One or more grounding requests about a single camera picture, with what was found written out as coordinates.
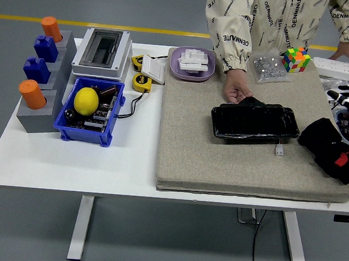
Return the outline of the person's right hand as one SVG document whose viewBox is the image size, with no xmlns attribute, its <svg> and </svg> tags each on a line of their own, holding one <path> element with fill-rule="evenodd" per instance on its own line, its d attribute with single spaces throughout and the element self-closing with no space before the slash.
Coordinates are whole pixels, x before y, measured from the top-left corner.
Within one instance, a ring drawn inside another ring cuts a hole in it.
<svg viewBox="0 0 349 261">
<path fill-rule="evenodd" d="M 243 99 L 254 95 L 248 87 L 247 73 L 244 70 L 229 70 L 226 75 L 224 96 L 228 102 L 238 104 Z"/>
</svg>

